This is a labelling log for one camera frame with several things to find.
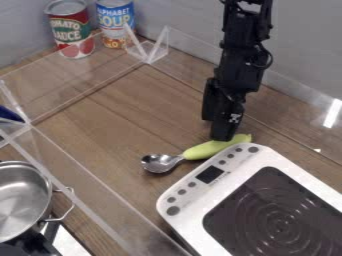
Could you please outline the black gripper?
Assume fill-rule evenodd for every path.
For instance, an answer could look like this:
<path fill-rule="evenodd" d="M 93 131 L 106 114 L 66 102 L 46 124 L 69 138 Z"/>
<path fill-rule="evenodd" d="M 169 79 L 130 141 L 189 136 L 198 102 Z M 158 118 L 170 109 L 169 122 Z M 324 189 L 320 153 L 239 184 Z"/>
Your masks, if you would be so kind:
<path fill-rule="evenodd" d="M 269 67 L 269 53 L 264 50 L 223 53 L 213 76 L 207 79 L 201 119 L 211 121 L 211 139 L 229 141 L 237 130 L 245 102 L 245 95 L 256 92 L 260 86 L 264 70 Z M 237 104 L 221 105 L 215 112 L 219 95 Z"/>

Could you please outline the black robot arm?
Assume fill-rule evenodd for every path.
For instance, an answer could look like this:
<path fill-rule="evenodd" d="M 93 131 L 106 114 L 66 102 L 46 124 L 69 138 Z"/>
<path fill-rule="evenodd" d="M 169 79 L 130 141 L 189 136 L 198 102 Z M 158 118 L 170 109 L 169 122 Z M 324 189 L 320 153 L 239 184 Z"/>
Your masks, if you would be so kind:
<path fill-rule="evenodd" d="M 211 122 L 209 137 L 229 141 L 243 115 L 245 95 L 256 92 L 273 57 L 261 42 L 269 38 L 272 0 L 220 0 L 224 5 L 221 56 L 207 79 L 201 119 Z"/>

